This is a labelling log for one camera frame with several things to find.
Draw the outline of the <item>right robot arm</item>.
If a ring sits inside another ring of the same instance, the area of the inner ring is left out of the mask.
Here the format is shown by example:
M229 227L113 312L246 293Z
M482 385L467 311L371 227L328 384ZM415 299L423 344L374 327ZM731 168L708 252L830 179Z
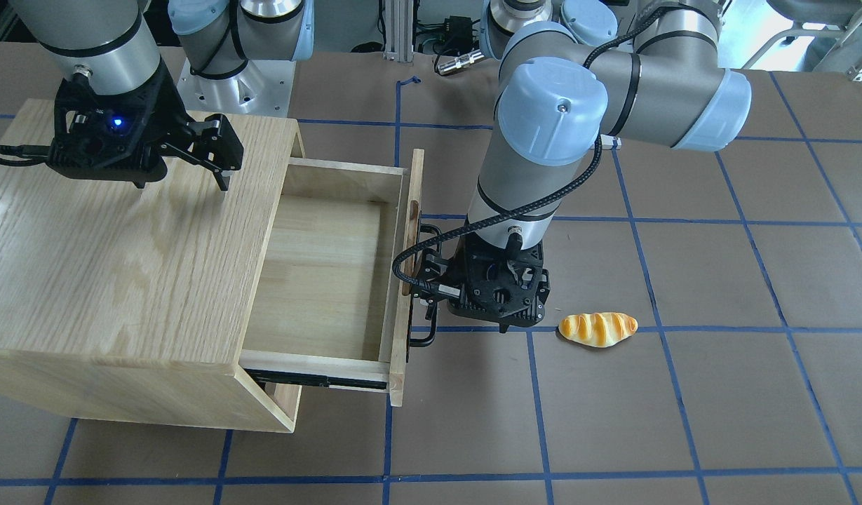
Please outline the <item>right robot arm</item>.
M159 54L137 1L13 1L29 33L65 76L58 104L94 109L127 144L141 147L157 112L204 111L283 117L285 83L314 51L312 1L168 1L166 12L187 58L180 90Z

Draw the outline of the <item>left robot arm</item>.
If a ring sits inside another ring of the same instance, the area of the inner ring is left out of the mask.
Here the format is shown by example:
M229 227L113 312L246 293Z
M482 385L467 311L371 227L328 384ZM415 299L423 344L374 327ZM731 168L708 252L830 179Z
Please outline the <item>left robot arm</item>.
M751 87L718 64L715 1L642 1L628 32L600 1L488 1L480 48L500 64L494 132L463 227L419 246L410 292L451 314L530 327L545 316L543 238L598 168L602 137L716 152Z

